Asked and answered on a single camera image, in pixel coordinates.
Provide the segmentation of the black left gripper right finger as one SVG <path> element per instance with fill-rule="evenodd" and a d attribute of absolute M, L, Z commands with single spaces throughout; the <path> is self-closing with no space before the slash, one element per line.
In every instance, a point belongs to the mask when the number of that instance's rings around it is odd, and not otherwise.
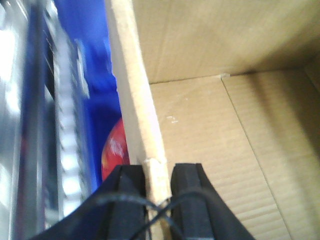
<path fill-rule="evenodd" d="M 200 163 L 177 163 L 171 175 L 171 217 L 182 231 L 175 240 L 252 240 Z"/>

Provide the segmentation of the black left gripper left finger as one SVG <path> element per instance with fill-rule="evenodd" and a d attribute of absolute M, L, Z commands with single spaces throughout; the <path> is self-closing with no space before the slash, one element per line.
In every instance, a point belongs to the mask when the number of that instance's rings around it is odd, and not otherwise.
<path fill-rule="evenodd" d="M 144 240 L 145 176 L 140 165 L 118 165 L 76 210 L 35 240 Z"/>

